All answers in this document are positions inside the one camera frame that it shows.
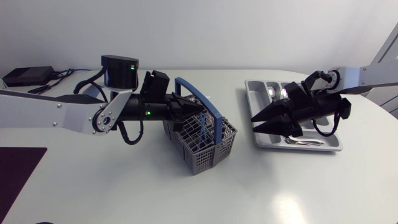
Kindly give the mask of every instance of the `black cable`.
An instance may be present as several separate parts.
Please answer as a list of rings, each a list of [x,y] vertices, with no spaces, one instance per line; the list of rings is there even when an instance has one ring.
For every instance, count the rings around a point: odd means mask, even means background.
[[[52,77],[53,80],[59,79],[57,82],[55,82],[52,85],[44,85],[44,86],[35,88],[33,90],[29,90],[28,93],[33,93],[33,94],[38,94],[38,95],[42,94],[45,91],[47,91],[47,90],[53,88],[54,86],[58,85],[60,82],[62,82],[63,79],[65,79],[65,78],[69,77],[70,75],[72,75],[73,73],[75,73],[75,71],[90,71],[90,70],[89,69],[71,69],[71,68],[69,68],[68,70],[64,70],[64,71],[61,71],[61,72],[53,72],[51,74],[51,77]]]
[[[108,102],[108,99],[107,99],[107,97],[106,97],[104,91],[102,90],[102,88],[101,88],[97,83],[95,83],[95,82],[91,82],[91,84],[92,84],[93,86],[95,86],[95,87],[99,90],[99,92],[101,93],[102,97],[104,98],[104,101],[105,101],[105,102]]]
[[[331,133],[323,133],[323,132],[321,132],[319,130],[318,126],[317,126],[317,121],[315,121],[315,119],[312,120],[312,124],[313,124],[313,127],[318,131],[318,133],[320,135],[322,135],[324,137],[330,137],[336,132],[337,126],[338,126],[338,122],[340,121],[340,114],[337,111],[335,112],[334,121],[335,121],[335,125],[333,126],[333,129],[331,130]]]
[[[139,135],[137,139],[134,141],[130,141],[129,136],[127,135],[126,127],[124,127],[123,121],[118,121],[117,125],[119,126],[120,133],[122,134],[124,142],[129,145],[137,144],[141,140],[142,135],[144,134],[144,122],[142,122],[142,120],[139,121],[140,125]]]
[[[91,77],[91,78],[89,78],[89,79],[87,79],[87,80],[84,80],[84,81],[81,81],[80,83],[78,83],[78,84],[76,85],[75,90],[73,91],[73,93],[74,93],[74,94],[78,94],[79,91],[80,91],[85,85],[94,82],[94,81],[97,80],[99,77],[101,77],[102,75],[104,75],[105,72],[106,72],[106,67],[102,67],[102,69],[101,69],[95,76],[93,76],[93,77]]]

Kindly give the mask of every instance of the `black power adapter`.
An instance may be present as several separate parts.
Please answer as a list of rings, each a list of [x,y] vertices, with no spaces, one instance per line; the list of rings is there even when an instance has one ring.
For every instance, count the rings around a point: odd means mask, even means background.
[[[16,68],[2,80],[8,87],[45,85],[51,80],[54,69],[51,66]]]

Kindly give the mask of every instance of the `white table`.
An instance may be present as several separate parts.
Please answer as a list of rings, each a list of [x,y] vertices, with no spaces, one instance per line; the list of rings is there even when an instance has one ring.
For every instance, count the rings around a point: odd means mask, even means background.
[[[174,78],[183,77],[235,126],[229,157],[192,176],[161,121],[145,122],[136,146],[125,144],[119,132],[95,137],[66,129],[0,129],[1,146],[48,148],[4,223],[398,222],[398,120],[373,102],[347,96],[352,110],[337,130],[341,152],[261,149],[254,145],[244,80],[300,81],[305,75],[163,72],[171,79],[168,92]],[[45,95],[71,93],[93,74],[76,73]],[[142,82],[144,71],[139,76]],[[139,125],[127,129],[133,139]]]

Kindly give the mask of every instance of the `metal bracket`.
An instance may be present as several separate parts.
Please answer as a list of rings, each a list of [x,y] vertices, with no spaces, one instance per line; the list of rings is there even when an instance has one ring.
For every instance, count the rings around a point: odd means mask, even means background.
[[[132,90],[121,90],[103,86],[117,93],[116,97],[103,110],[98,111],[93,119],[93,127],[98,132],[108,133],[115,125],[127,101],[130,99]]]

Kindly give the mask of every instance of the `metal utensil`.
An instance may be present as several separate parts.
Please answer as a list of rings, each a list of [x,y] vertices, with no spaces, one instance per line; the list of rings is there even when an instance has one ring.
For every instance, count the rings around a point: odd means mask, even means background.
[[[321,146],[319,142],[294,141],[293,139],[290,138],[285,138],[285,142],[287,144],[299,144],[303,146]]]
[[[325,142],[319,139],[304,139],[304,138],[295,138],[292,136],[289,136],[289,139],[293,140],[293,141],[301,141],[301,142],[314,142],[317,144],[324,144]]]

